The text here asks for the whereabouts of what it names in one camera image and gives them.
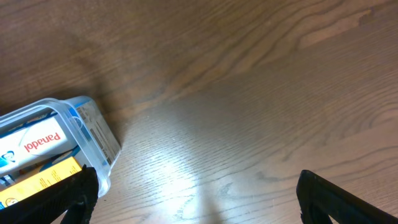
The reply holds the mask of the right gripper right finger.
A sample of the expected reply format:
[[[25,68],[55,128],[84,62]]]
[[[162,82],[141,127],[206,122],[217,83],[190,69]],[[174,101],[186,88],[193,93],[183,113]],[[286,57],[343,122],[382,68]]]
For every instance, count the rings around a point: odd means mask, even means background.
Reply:
[[[296,194],[304,224],[397,223],[397,218],[310,170],[300,173]]]

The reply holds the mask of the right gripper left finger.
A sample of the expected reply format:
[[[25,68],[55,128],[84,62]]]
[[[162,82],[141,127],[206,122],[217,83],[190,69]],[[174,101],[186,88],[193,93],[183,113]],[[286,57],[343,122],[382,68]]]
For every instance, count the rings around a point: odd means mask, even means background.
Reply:
[[[95,168],[84,166],[76,174],[2,209],[1,223],[48,224],[64,214],[64,224],[89,224],[98,191]]]

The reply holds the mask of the yellow cough syrup box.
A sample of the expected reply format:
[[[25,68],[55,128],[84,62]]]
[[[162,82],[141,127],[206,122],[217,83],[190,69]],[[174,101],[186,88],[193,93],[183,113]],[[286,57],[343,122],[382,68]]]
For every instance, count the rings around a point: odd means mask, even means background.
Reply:
[[[37,192],[40,192],[53,184],[81,171],[82,168],[73,157],[41,170],[38,167],[25,176],[17,179],[17,182],[5,190],[1,190],[1,210],[20,202]]]

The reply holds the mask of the white Panadol box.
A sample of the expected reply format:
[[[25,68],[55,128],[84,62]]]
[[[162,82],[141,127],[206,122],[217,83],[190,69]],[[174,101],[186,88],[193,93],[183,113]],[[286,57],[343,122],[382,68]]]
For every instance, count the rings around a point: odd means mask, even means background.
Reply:
[[[1,135],[1,175],[73,149],[76,141],[57,116]]]

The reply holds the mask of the clear plastic container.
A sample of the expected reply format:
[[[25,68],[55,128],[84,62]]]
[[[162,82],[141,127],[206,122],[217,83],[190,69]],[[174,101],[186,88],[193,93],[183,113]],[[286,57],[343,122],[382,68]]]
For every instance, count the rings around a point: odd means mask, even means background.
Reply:
[[[43,119],[57,116],[67,127],[76,146],[31,166],[1,175],[1,187],[6,189],[31,170],[42,170],[73,157],[80,166],[93,167],[99,183],[98,196],[104,196],[110,186],[110,173],[120,155],[121,146],[103,118],[95,101],[88,96],[67,100],[44,98],[1,116],[1,135],[13,132]]]

